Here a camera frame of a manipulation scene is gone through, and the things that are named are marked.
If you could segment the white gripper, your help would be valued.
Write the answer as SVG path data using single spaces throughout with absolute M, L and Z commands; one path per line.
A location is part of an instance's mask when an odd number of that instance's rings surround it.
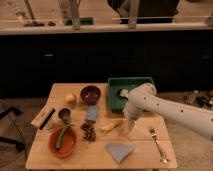
M 129 101 L 126 102 L 123 108 L 123 113 L 126 119 L 122 120 L 121 133 L 123 135 L 129 134 L 135 126 L 135 121 L 140 116 L 141 109 L 131 104 Z

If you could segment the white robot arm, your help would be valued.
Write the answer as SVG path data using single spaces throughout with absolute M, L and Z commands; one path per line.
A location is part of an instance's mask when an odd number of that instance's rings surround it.
M 119 96 L 127 99 L 123 108 L 127 121 L 136 121 L 143 110 L 156 112 L 213 141 L 213 111 L 157 97 L 157 90 L 151 83 L 132 90 L 121 89 Z

